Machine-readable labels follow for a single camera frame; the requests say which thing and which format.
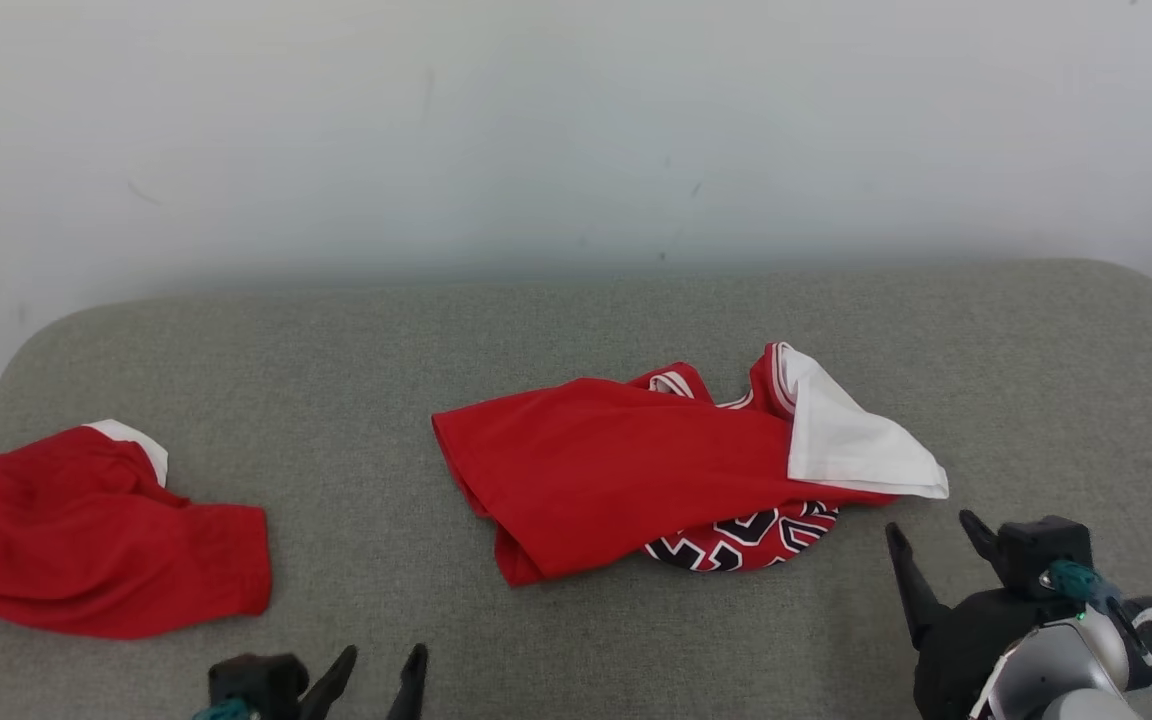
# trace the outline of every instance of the folded red fabric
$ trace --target folded red fabric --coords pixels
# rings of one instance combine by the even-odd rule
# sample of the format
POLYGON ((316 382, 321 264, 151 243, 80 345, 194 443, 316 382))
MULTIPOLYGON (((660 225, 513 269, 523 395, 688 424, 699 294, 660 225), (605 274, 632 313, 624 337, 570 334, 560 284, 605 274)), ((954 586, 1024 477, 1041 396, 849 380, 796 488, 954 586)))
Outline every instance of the folded red fabric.
POLYGON ((744 555, 763 547, 764 524, 806 528, 786 530, 786 551, 765 551, 758 566, 819 538, 839 505, 895 500, 786 477, 793 404, 776 394, 774 354, 768 344, 749 395, 726 406, 677 363, 630 382, 581 378, 434 415, 453 479, 477 515, 498 523, 507 582, 563 577, 637 548, 658 558, 661 547, 685 548, 668 555, 696 570, 753 569, 744 555), (741 529, 750 525, 761 533, 741 529))
POLYGON ((173 495, 152 447, 84 425, 0 455, 0 619, 141 638, 265 611, 265 511, 173 495))

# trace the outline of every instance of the red and white clothing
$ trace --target red and white clothing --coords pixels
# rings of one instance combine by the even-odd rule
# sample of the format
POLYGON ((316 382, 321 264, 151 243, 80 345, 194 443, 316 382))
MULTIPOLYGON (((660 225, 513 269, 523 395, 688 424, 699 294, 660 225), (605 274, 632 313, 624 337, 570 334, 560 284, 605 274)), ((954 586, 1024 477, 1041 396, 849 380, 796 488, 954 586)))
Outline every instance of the red and white clothing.
POLYGON ((118 420, 0 455, 0 619, 141 638, 270 602, 265 511, 166 491, 164 447, 118 420))
MULTIPOLYGON (((836 402, 842 410, 818 414, 824 424, 799 429, 801 406, 819 406, 827 386, 788 373, 804 366, 799 356, 768 344, 750 369, 750 392, 728 404, 714 404, 696 370, 676 363, 630 382, 581 378, 437 414, 434 432, 467 501, 497 521, 497 563, 511 585, 598 568, 636 548, 691 570, 763 568, 828 532, 840 505, 886 505, 943 483, 934 461, 940 477, 902 475, 908 487, 893 492, 874 492, 888 488, 886 477, 846 475, 856 465, 836 472, 831 462, 842 456, 831 455, 829 435, 849 441, 840 445, 847 454, 861 450, 849 430, 869 432, 867 414, 836 402), (826 477, 788 473, 799 432, 826 441, 812 446, 826 477)), ((882 425, 870 435, 887 441, 892 432, 882 425)), ((905 438, 897 450, 916 445, 905 438)))

